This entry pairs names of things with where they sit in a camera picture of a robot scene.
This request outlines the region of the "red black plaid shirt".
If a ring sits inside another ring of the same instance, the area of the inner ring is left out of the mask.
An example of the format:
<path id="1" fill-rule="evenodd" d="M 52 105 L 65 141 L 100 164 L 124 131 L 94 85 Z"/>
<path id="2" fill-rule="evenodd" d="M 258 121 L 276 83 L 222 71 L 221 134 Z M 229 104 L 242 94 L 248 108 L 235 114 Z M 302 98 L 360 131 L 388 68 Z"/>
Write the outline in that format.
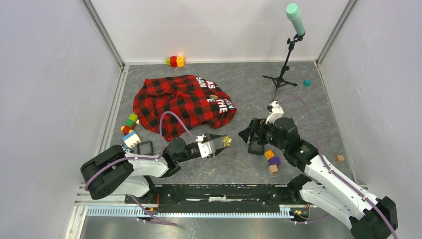
<path id="1" fill-rule="evenodd" d="M 171 141 L 199 125 L 220 128 L 232 120 L 237 109 L 215 82 L 182 75 L 145 79 L 134 98 L 133 112 L 145 129 Z"/>

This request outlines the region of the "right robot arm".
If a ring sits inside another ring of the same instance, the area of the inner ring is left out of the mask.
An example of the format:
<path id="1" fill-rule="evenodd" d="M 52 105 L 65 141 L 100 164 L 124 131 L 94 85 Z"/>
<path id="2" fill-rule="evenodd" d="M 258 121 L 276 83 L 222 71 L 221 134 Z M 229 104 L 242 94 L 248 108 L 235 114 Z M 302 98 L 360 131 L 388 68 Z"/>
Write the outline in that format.
<path id="1" fill-rule="evenodd" d="M 252 119 L 238 134 L 248 152 L 262 155 L 270 144 L 283 152 L 287 162 L 302 171 L 287 190 L 293 203 L 313 204 L 341 221 L 355 239 L 397 238 L 397 206 L 389 197 L 379 198 L 336 169 L 311 143 L 300 138 L 291 118 L 273 123 Z"/>

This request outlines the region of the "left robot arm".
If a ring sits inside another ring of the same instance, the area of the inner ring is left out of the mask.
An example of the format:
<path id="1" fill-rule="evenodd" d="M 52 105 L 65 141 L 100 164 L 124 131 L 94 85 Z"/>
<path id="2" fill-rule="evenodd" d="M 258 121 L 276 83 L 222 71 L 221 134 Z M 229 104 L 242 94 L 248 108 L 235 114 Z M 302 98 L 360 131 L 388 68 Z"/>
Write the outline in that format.
<path id="1" fill-rule="evenodd" d="M 171 177 L 180 171 L 181 162 L 215 157 L 230 147 L 231 141 L 227 135 L 210 133 L 198 136 L 189 144 L 176 138 L 158 155 L 134 154 L 114 145 L 81 166 L 85 190 L 93 200 L 120 193 L 150 203 L 156 198 L 150 177 Z"/>

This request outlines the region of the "gold brooch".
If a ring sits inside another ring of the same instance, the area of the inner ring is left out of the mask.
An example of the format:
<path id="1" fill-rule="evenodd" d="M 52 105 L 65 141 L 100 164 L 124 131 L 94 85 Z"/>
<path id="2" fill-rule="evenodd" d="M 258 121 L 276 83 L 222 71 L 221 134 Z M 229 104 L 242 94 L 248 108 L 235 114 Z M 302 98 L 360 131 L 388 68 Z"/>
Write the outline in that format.
<path id="1" fill-rule="evenodd" d="M 228 135 L 225 135 L 225 136 L 222 138 L 221 142 L 223 143 L 223 146 L 224 146 L 224 147 L 230 147 L 230 144 L 231 144 L 231 142 L 232 142 L 232 139 L 231 139 L 230 137 L 228 137 Z"/>

